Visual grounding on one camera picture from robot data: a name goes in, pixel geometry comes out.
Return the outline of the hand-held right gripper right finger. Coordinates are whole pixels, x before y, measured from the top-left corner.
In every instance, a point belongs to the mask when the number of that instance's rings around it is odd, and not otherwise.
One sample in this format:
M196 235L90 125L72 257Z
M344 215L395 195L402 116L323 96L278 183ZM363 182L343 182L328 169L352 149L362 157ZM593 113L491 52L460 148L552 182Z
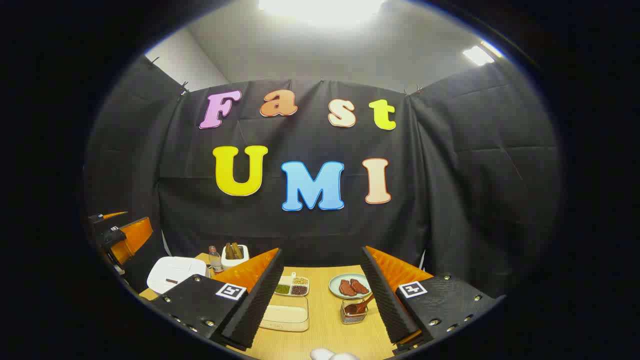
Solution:
M501 302L459 276L431 275L370 246L361 268L396 356L452 337Z

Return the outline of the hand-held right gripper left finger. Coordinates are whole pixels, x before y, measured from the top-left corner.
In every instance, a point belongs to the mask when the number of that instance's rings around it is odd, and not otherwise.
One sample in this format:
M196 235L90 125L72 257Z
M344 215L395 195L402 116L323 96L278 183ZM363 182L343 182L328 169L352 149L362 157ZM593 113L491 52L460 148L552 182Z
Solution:
M274 248L212 278L190 275L150 304L192 335L246 351L252 347L283 269L283 251Z

